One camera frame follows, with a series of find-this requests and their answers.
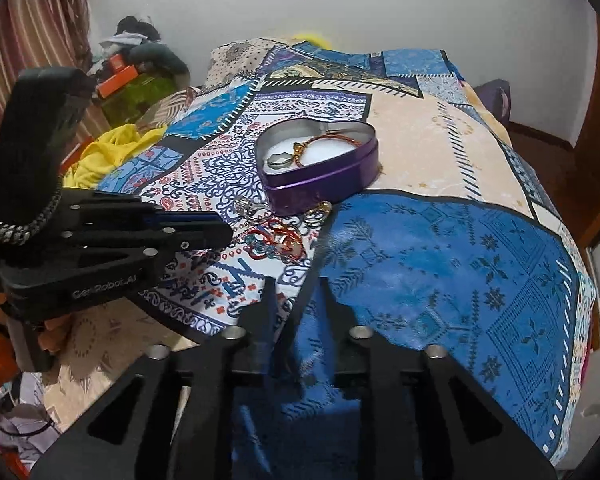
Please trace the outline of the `yellow cloth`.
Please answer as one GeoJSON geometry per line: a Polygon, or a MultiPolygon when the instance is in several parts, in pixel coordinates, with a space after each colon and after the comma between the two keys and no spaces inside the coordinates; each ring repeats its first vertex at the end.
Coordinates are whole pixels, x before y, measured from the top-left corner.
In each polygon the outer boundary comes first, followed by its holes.
{"type": "Polygon", "coordinates": [[[136,125],[126,124],[103,133],[87,145],[62,178],[65,188],[92,190],[111,171],[121,167],[146,148],[160,141],[166,125],[141,132],[136,125]]]}

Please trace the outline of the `green patterned cloth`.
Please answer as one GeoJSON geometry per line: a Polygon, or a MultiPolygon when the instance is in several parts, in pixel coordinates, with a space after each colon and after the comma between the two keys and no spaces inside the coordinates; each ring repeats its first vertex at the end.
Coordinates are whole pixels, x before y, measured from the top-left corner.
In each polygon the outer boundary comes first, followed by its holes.
{"type": "Polygon", "coordinates": [[[136,122],[148,108],[176,91],[172,78],[141,74],[100,103],[111,128],[136,122]]]}

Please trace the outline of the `orange box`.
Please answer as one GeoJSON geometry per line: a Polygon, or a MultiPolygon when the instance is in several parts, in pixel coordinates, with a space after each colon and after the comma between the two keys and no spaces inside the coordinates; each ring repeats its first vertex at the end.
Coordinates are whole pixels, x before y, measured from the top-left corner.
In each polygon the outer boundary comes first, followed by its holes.
{"type": "Polygon", "coordinates": [[[120,72],[113,74],[111,77],[98,84],[96,86],[96,92],[101,99],[107,99],[108,96],[111,96],[114,92],[117,92],[138,76],[140,76],[140,74],[133,65],[125,66],[120,72]]]}

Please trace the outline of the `purple heart-shaped tin box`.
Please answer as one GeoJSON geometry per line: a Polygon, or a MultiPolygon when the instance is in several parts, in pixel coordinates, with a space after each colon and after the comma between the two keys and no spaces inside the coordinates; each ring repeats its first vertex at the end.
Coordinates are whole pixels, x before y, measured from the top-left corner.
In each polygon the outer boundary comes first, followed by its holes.
{"type": "Polygon", "coordinates": [[[339,203],[367,188],[380,171],[376,130],[367,122],[284,120],[258,136],[254,156],[268,204],[281,217],[303,214],[321,202],[339,203]],[[300,168],[291,165],[295,143],[334,133],[362,145],[326,162],[300,168]]]}

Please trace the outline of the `red gold bangle in tin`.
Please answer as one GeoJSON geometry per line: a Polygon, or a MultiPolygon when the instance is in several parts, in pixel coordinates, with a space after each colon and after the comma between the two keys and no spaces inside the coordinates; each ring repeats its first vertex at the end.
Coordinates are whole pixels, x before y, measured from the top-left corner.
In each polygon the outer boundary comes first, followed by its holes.
{"type": "Polygon", "coordinates": [[[362,145],[345,134],[321,134],[294,144],[291,165],[306,167],[349,153],[362,145]]]}

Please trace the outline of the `dark clothes pile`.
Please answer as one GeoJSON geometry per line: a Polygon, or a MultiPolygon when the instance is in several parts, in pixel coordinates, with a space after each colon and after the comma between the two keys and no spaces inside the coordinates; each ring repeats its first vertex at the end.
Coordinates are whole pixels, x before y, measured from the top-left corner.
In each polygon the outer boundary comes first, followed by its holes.
{"type": "Polygon", "coordinates": [[[162,42],[155,26],[134,15],[118,21],[116,32],[99,44],[106,58],[121,54],[134,65],[150,64],[174,76],[189,74],[187,65],[162,42]]]}

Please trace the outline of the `blue patchwork bedspread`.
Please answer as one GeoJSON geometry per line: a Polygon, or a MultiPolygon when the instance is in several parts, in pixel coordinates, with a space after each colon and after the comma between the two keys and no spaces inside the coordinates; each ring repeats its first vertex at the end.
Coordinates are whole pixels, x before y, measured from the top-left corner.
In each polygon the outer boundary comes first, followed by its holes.
{"type": "Polygon", "coordinates": [[[81,313],[43,378],[67,429],[146,344],[183,349],[233,325],[276,281],[275,325],[297,324],[271,388],[236,396],[239,479],[352,479],[358,408],[332,386],[317,282],[394,344],[441,344],[552,463],[569,448],[595,289],[573,238],[504,128],[446,56],[344,54],[310,44],[214,50],[204,90],[160,142],[102,191],[169,210],[214,210],[220,252],[180,252],[161,282],[81,313]],[[254,144],[288,119],[367,122],[381,172],[317,226],[272,215],[254,144]]]}

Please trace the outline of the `striped curtain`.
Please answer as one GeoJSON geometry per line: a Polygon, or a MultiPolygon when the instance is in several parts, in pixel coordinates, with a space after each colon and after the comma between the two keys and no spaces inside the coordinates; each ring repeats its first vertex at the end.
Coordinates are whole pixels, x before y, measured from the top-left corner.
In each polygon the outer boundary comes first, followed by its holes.
{"type": "Polygon", "coordinates": [[[87,0],[0,0],[0,123],[25,68],[92,66],[87,0]]]}

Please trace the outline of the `purple bag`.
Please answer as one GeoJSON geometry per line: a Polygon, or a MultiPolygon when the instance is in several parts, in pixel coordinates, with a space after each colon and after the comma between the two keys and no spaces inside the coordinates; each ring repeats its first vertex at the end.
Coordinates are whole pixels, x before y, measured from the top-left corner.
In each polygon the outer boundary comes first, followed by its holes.
{"type": "Polygon", "coordinates": [[[475,88],[475,92],[494,118],[505,128],[508,128],[510,111],[512,110],[509,82],[504,79],[494,79],[485,84],[480,84],[475,88]]]}

